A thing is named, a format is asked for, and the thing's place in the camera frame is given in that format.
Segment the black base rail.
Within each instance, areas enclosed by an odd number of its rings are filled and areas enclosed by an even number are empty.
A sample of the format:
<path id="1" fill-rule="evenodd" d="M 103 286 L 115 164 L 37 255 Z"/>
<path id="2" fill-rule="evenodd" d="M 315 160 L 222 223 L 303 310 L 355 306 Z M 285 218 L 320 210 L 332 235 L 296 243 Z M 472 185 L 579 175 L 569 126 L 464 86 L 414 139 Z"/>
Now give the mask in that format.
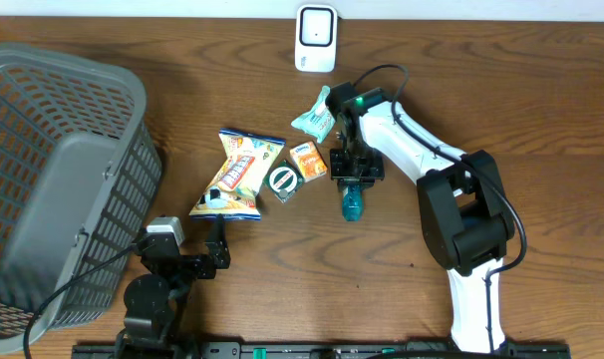
<path id="1" fill-rule="evenodd" d="M 458 349 L 446 341 L 409 341 L 384 344 L 241 344 L 203 342 L 188 351 L 143 349 L 131 343 L 80 344 L 72 348 L 73 359 L 100 358 L 199 358 L 199 359 L 353 359 L 353 358 L 569 358 L 566 344 L 517 344 L 504 342 L 491 353 Z"/>

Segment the teal tissue packet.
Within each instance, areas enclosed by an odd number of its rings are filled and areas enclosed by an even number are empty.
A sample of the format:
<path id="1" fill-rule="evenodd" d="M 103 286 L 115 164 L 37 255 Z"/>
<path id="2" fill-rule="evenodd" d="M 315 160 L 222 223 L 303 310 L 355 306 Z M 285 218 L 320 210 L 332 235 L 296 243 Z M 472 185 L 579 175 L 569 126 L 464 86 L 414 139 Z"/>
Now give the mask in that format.
<path id="1" fill-rule="evenodd" d="M 312 108 L 291 122 L 294 129 L 314 137 L 318 144 L 324 142 L 336 123 L 326 105 L 330 91 L 330 87 L 323 86 Z"/>

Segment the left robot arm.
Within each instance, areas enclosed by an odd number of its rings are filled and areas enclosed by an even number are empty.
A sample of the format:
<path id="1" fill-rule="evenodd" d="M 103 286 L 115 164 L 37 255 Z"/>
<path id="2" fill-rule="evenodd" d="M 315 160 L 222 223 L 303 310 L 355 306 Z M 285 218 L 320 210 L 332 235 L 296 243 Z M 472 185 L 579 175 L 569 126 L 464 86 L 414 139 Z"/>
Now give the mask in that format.
<path id="1" fill-rule="evenodd" d="M 134 253 L 149 271 L 126 288 L 124 325 L 113 356 L 128 358 L 198 358 L 196 341 L 179 333 L 181 317 L 192 284 L 213 279 L 230 266 L 225 220 L 219 215 L 206 238 L 206 253 L 186 255 L 180 220 L 175 216 L 155 218 L 135 241 Z"/>

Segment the white barcode scanner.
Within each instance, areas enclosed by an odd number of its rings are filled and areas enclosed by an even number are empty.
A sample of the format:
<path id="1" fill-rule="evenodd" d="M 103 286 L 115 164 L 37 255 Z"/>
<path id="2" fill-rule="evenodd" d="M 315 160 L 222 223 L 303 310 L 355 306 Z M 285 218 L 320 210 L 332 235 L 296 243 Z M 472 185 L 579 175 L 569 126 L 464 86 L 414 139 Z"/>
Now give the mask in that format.
<path id="1" fill-rule="evenodd" d="M 337 11 L 330 5 L 307 4 L 298 8 L 294 49 L 300 72 L 330 73 L 337 55 Z"/>

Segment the small green box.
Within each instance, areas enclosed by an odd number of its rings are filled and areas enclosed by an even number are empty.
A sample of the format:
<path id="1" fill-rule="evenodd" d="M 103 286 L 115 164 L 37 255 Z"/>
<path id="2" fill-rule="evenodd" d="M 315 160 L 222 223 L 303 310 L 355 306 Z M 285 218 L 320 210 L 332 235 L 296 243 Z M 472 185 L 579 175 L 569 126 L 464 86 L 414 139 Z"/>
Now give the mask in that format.
<path id="1" fill-rule="evenodd" d="M 263 180 L 282 203 L 287 202 L 304 182 L 299 171 L 286 160 L 271 169 Z"/>

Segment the yellow snack bag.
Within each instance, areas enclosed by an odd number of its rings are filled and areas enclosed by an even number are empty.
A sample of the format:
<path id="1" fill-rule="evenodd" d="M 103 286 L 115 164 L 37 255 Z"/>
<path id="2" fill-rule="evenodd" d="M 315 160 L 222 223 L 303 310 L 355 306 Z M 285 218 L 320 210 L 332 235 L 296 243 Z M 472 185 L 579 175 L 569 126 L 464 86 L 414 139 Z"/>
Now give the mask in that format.
<path id="1" fill-rule="evenodd" d="M 227 128 L 220 129 L 218 135 L 226 161 L 191 209 L 189 217 L 198 220 L 221 215 L 228 221 L 259 221 L 261 214 L 256 198 L 286 141 Z"/>

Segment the blue mouthwash bottle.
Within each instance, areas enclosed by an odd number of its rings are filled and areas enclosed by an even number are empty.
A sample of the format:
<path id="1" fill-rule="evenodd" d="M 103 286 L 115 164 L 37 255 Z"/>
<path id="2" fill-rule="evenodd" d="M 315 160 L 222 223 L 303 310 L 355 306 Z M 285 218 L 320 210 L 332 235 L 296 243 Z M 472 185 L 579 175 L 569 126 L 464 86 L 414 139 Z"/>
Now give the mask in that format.
<path id="1" fill-rule="evenodd" d="M 342 215 L 347 221 L 359 221 L 363 213 L 362 187 L 349 183 L 342 190 Z"/>

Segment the grey plastic basket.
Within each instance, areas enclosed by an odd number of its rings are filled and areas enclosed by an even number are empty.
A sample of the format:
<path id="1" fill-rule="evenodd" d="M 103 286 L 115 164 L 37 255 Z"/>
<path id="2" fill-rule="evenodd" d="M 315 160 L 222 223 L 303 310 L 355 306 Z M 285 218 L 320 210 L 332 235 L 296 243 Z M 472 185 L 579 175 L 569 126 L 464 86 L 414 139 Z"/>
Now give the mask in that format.
<path id="1" fill-rule="evenodd" d="M 132 72 L 0 44 L 0 354 L 112 304 L 162 164 Z"/>

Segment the small orange box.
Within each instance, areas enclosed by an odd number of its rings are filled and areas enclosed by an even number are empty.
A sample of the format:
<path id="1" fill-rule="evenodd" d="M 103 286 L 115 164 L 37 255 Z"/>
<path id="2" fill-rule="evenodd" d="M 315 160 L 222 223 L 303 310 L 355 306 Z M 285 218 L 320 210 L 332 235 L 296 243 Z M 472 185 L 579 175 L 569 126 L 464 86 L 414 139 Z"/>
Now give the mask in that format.
<path id="1" fill-rule="evenodd" d="M 312 141 L 290 150 L 291 159 L 305 182 L 324 176 L 328 168 Z"/>

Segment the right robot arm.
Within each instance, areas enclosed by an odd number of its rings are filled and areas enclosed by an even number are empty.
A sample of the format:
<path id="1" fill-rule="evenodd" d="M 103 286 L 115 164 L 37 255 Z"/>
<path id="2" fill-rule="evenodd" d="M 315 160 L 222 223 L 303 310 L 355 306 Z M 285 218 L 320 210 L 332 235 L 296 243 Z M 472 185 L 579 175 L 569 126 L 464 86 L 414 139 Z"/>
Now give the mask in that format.
<path id="1" fill-rule="evenodd" d="M 475 353 L 502 349 L 498 271 L 520 221 L 494 158 L 441 141 L 380 88 L 360 94 L 343 83 L 330 90 L 325 105 L 341 127 L 342 146 L 331 150 L 330 165 L 344 217 L 361 217 L 362 193 L 384 178 L 389 159 L 415 184 L 423 238 L 448 273 L 453 344 Z"/>

